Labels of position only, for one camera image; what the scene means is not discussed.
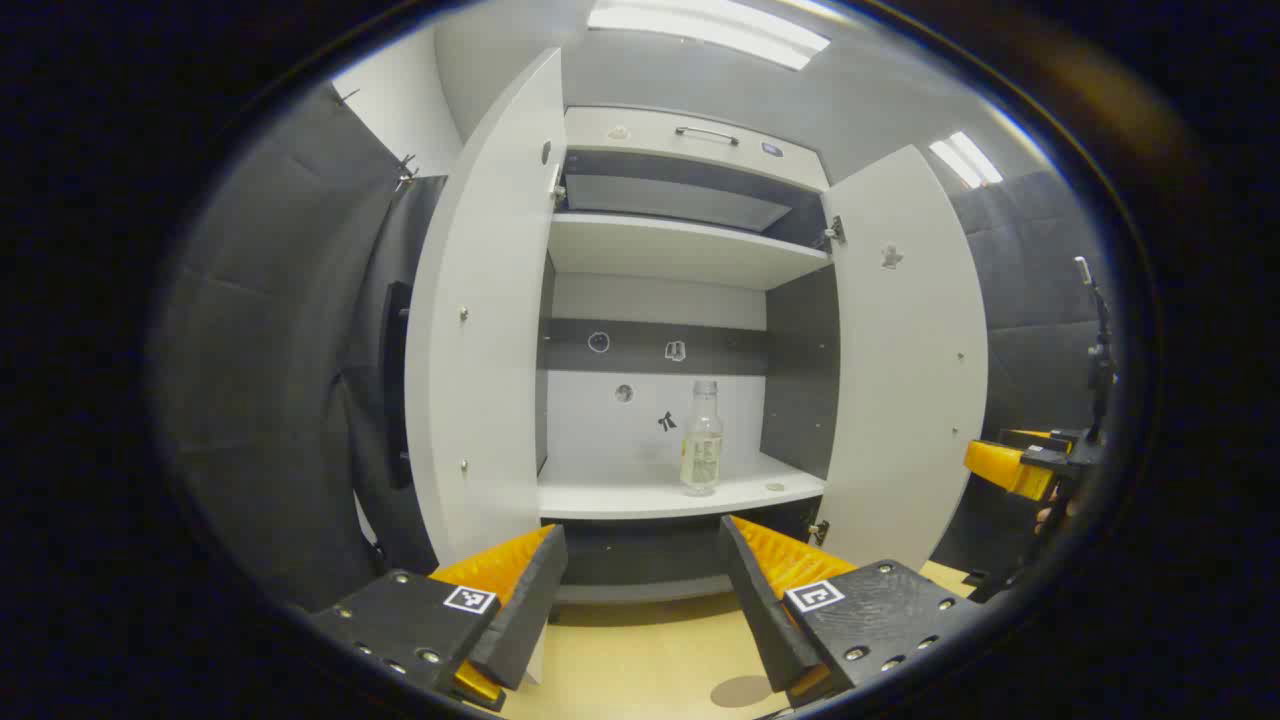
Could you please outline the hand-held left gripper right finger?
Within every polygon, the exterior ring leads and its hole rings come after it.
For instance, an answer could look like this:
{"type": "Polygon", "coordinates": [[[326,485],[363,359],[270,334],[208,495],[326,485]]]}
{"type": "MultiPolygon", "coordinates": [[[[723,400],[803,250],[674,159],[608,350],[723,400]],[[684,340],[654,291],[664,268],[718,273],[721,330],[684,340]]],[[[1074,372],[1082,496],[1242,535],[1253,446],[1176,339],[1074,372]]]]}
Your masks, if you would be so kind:
{"type": "Polygon", "coordinates": [[[914,683],[973,646],[982,605],[896,560],[863,566],[735,515],[717,547],[771,688],[792,708],[914,683]]]}

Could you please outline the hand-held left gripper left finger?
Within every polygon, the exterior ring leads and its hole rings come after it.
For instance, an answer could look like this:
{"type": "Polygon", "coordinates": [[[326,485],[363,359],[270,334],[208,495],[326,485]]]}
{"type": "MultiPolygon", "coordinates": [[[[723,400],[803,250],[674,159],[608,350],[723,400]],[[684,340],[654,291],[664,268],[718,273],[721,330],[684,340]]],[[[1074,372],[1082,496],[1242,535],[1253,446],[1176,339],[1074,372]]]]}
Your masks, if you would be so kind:
{"type": "Polygon", "coordinates": [[[308,615],[308,629],[417,693],[499,711],[538,650],[567,568],[548,524],[422,575],[393,569],[308,615]]]}

